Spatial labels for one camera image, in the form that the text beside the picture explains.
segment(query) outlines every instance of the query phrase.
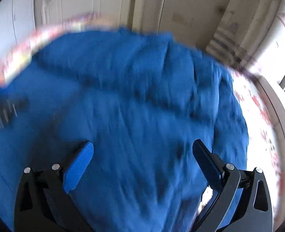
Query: cabinet door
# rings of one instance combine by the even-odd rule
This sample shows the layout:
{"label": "cabinet door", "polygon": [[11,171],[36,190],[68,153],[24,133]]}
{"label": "cabinet door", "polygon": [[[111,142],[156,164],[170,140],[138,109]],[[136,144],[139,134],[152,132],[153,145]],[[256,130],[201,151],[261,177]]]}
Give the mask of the cabinet door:
{"label": "cabinet door", "polygon": [[18,44],[35,29],[33,2],[13,0],[13,24]]}
{"label": "cabinet door", "polygon": [[17,45],[13,25],[13,0],[0,2],[0,56],[4,56]]}

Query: silver screw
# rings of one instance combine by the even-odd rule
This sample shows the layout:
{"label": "silver screw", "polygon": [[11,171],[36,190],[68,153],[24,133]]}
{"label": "silver screw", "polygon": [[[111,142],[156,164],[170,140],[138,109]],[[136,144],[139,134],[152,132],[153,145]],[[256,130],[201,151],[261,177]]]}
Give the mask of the silver screw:
{"label": "silver screw", "polygon": [[26,168],[24,169],[24,173],[30,173],[30,172],[31,172],[31,168],[26,167]]}
{"label": "silver screw", "polygon": [[52,170],[58,170],[60,168],[60,165],[54,164],[51,168],[52,168]]}
{"label": "silver screw", "polygon": [[226,164],[226,168],[229,170],[234,170],[235,166],[231,163]]}
{"label": "silver screw", "polygon": [[262,173],[262,172],[263,172],[263,170],[262,170],[261,168],[259,168],[259,167],[256,167],[256,172],[258,172],[258,173]]}

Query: bed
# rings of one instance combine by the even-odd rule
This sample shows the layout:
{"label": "bed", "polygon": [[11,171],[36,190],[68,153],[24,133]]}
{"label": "bed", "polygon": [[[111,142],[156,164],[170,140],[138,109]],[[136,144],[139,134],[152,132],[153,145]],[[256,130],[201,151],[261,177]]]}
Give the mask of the bed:
{"label": "bed", "polygon": [[[69,33],[81,32],[100,28],[114,30],[116,25],[109,20],[98,17],[96,14],[86,14],[81,17],[67,20],[63,24],[46,26],[34,31],[20,45],[15,47],[6,57],[0,59],[0,87],[6,87],[30,63],[32,55],[48,45],[54,39]],[[267,107],[260,96],[255,84],[246,76],[232,69],[234,95],[238,100],[243,116],[246,120],[249,133],[247,152],[247,170],[260,167],[265,173],[268,183],[275,223],[281,222],[279,210],[285,206],[281,203],[283,176],[281,173],[281,158],[277,135],[273,129]],[[202,196],[198,212],[206,205],[212,196],[212,190],[207,188]]]}

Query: patterned curtain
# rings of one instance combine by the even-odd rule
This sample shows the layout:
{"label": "patterned curtain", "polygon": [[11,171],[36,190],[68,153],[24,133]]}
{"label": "patterned curtain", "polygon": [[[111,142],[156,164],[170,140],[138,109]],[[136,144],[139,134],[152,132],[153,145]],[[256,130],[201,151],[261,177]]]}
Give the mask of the patterned curtain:
{"label": "patterned curtain", "polygon": [[222,63],[243,70],[271,28],[281,0],[230,0],[206,51]]}

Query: wrinkled blue cloth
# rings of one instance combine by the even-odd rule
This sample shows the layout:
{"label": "wrinkled blue cloth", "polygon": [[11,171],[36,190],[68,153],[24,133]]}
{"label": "wrinkled blue cloth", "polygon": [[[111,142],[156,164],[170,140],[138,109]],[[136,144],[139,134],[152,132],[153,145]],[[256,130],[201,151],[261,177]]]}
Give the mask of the wrinkled blue cloth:
{"label": "wrinkled blue cloth", "polygon": [[186,232],[207,187],[196,139],[246,169],[248,131],[230,74],[170,34],[64,35],[0,90],[25,95],[29,110],[0,129],[0,217],[11,230],[23,169],[61,163],[83,140],[94,156],[70,196],[96,232]]}

